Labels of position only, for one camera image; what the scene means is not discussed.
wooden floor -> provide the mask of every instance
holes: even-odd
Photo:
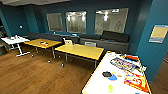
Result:
[[[18,49],[0,56],[0,94],[80,94],[94,71],[94,62],[64,56],[51,60],[52,52],[32,46],[22,47],[31,54],[16,57]]]
[[[153,83],[150,86],[152,94],[168,94],[168,63],[163,61]]]

cushion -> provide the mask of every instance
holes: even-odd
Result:
[[[114,40],[116,42],[128,42],[129,35],[112,31],[103,31],[101,39]]]
[[[79,35],[80,38],[100,40],[100,35]]]

light fixture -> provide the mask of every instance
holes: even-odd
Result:
[[[107,21],[107,18],[108,18],[108,16],[107,16],[107,14],[105,14],[104,15],[104,21]]]
[[[113,9],[111,12],[114,13],[114,14],[118,14],[120,11],[120,9]]]
[[[70,21],[70,20],[71,20],[71,17],[70,17],[70,15],[68,15],[67,19],[68,19],[68,21]]]
[[[101,11],[97,11],[96,13],[98,13],[98,14],[103,14],[103,12],[101,12]]]
[[[82,21],[85,21],[85,15],[82,15]]]

metal table leg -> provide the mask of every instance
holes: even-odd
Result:
[[[38,49],[37,49],[37,47],[35,46],[35,48],[36,48],[36,52],[38,53]]]
[[[97,60],[95,60],[95,68],[96,68],[96,63],[97,63]]]
[[[67,53],[65,53],[65,59],[66,59],[66,61],[68,61],[68,55],[67,55]]]
[[[55,58],[54,47],[52,47],[53,57]]]
[[[19,49],[19,55],[16,55],[17,57],[19,57],[19,56],[22,56],[22,55],[26,55],[26,54],[29,54],[30,52],[26,52],[26,53],[23,53],[22,52],[22,49],[20,48],[20,46],[19,46],[19,43],[17,43],[17,46],[18,46],[18,49]]]

dark blue wall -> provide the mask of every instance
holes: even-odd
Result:
[[[23,7],[5,6],[0,3],[0,16],[8,36],[24,36],[29,31]]]
[[[139,41],[143,33],[143,29],[148,18],[149,10],[153,0],[141,0],[139,2],[137,14],[135,16],[133,29],[130,33],[130,47],[129,52],[132,55],[136,54],[137,48],[139,46]]]
[[[27,19],[27,22],[28,22],[30,32],[39,33],[39,29],[38,29],[37,20],[36,20],[36,16],[35,16],[35,13],[34,13],[33,5],[24,6],[24,11],[25,11],[25,14],[26,14],[26,19]]]
[[[149,43],[149,38],[154,25],[168,25],[168,1],[153,0],[149,16],[146,21],[136,54],[143,65],[147,66],[147,79],[152,81],[160,64],[162,63],[168,48],[168,36],[163,43]]]
[[[95,29],[95,12],[96,10],[105,10],[113,8],[129,8],[128,19],[125,27],[125,33],[130,34],[133,20],[136,14],[136,8],[139,0],[107,0],[104,1],[78,1],[78,2],[64,2],[58,4],[51,4],[41,6],[42,18],[46,33],[53,33],[48,30],[46,14],[47,13],[61,13],[63,19],[63,32],[56,32],[58,34],[71,34],[66,32],[66,12],[86,11],[86,34],[93,35]]]

